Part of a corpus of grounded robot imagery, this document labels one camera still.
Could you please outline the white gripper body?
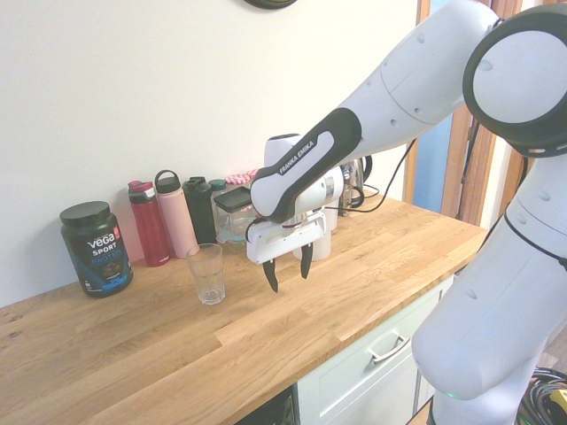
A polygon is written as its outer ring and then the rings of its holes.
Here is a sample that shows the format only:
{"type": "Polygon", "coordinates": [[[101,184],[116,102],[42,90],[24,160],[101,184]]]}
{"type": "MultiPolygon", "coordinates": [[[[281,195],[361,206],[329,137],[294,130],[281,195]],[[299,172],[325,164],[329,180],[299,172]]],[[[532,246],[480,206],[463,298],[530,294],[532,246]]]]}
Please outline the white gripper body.
{"type": "Polygon", "coordinates": [[[294,228],[271,221],[255,224],[248,231],[246,255],[253,263],[263,264],[322,238],[325,231],[323,211],[308,215],[294,228]]]}

